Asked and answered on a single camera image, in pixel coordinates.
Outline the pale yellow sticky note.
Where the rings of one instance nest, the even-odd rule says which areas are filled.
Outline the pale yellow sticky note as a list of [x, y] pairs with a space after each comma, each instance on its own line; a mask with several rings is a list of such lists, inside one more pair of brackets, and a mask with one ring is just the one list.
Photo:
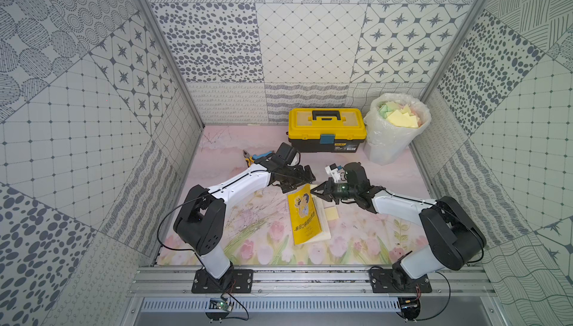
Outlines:
[[325, 216], [328, 221], [334, 221], [340, 218], [336, 207], [325, 208]]

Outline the yellow children's book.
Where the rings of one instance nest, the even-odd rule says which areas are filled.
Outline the yellow children's book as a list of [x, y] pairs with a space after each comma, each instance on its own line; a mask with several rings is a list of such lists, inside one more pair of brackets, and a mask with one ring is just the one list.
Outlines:
[[295, 245], [323, 242], [331, 239], [325, 207], [310, 191], [315, 185], [306, 184], [287, 196], [292, 236]]

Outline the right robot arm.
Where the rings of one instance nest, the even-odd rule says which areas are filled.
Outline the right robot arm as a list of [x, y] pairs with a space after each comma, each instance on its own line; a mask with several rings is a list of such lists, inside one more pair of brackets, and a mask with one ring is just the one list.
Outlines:
[[360, 163], [327, 168], [329, 178], [311, 193], [335, 204], [356, 204], [374, 214], [394, 216], [417, 224], [428, 245], [410, 252], [392, 265], [392, 276], [403, 283], [440, 269], [459, 270], [483, 252], [486, 237], [460, 204], [449, 196], [415, 199], [376, 186]]

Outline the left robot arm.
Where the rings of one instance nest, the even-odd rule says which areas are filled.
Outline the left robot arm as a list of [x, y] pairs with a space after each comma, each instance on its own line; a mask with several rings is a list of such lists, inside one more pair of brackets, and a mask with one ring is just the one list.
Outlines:
[[219, 245], [231, 208], [268, 186], [287, 194], [315, 181], [310, 166], [300, 165], [300, 152], [283, 142], [276, 152], [256, 159], [240, 174], [212, 187], [196, 185], [180, 206], [174, 232], [195, 252], [217, 281], [228, 278], [232, 263]]

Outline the discarded sticky notes pile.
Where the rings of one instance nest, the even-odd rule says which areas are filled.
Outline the discarded sticky notes pile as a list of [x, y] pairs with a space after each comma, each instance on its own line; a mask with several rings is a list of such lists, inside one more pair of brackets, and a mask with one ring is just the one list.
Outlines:
[[378, 108], [378, 114], [395, 127], [418, 128], [422, 125], [421, 119], [408, 104], [385, 102]]

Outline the blue plastic tool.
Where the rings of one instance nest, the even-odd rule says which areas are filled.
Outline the blue plastic tool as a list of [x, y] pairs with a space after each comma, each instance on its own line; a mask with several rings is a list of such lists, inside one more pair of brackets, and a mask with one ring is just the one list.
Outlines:
[[268, 151], [268, 152], [263, 153], [263, 154], [253, 154], [253, 155], [251, 156], [251, 159], [252, 159], [253, 161], [255, 161], [255, 160], [258, 160], [258, 159], [260, 159], [260, 158], [269, 157], [269, 156], [272, 155], [273, 153], [274, 153], [274, 151]]

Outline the yellow black toolbox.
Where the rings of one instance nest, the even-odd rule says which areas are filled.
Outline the yellow black toolbox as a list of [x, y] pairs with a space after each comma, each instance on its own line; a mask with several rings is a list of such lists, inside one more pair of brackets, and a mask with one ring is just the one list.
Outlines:
[[301, 153], [355, 153], [367, 131], [355, 108], [295, 108], [289, 112], [287, 135]]

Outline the white bin with plastic liner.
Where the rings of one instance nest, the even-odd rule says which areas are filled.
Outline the white bin with plastic liner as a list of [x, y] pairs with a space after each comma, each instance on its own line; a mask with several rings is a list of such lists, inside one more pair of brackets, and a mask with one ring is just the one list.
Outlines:
[[[385, 102], [408, 104], [422, 121], [418, 128], [395, 127], [378, 114], [378, 108]], [[370, 105], [364, 117], [367, 136], [364, 151], [368, 159], [379, 165], [395, 162], [404, 149], [413, 142], [431, 123], [429, 108], [419, 99], [406, 94], [384, 93]]]

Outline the right black controller box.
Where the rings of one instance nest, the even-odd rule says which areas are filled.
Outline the right black controller box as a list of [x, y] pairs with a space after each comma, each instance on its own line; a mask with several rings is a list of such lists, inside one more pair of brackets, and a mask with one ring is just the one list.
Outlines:
[[416, 298], [398, 298], [399, 311], [397, 312], [405, 321], [414, 321], [419, 317], [421, 305]]

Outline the left green circuit board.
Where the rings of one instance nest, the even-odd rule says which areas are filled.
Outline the left green circuit board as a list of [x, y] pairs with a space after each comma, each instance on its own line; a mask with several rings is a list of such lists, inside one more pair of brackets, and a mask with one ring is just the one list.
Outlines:
[[230, 315], [233, 309], [232, 304], [225, 299], [210, 299], [205, 315], [212, 322], [221, 322]]

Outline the yellow handled pliers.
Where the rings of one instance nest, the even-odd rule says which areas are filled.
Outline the yellow handled pliers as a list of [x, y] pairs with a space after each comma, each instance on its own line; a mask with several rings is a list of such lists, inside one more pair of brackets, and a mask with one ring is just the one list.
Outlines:
[[255, 160], [252, 157], [252, 155], [250, 155], [249, 152], [245, 150], [243, 150], [243, 157], [248, 167], [252, 166], [255, 163]]

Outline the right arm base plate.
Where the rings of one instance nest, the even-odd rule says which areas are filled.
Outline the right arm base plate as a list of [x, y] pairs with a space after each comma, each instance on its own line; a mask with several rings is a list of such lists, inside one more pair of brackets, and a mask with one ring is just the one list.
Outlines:
[[373, 293], [424, 294], [432, 292], [427, 275], [411, 279], [397, 270], [379, 267], [372, 267], [368, 275]]

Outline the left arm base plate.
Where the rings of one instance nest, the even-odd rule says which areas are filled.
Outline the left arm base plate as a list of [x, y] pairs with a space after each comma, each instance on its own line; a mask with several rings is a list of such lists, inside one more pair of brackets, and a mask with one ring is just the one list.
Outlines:
[[217, 279], [206, 269], [195, 273], [192, 294], [231, 293], [249, 294], [252, 291], [254, 271], [252, 269], [228, 269]]

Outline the aluminium mounting rail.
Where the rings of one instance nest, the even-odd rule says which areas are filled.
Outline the aluminium mounting rail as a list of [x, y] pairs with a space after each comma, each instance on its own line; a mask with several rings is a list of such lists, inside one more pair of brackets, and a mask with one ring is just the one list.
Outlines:
[[[190, 297], [200, 266], [141, 267], [128, 297]], [[251, 266], [250, 297], [263, 296], [370, 296], [374, 279], [368, 266]], [[470, 266], [458, 272], [444, 269], [428, 274], [429, 296], [494, 296], [483, 268]]]

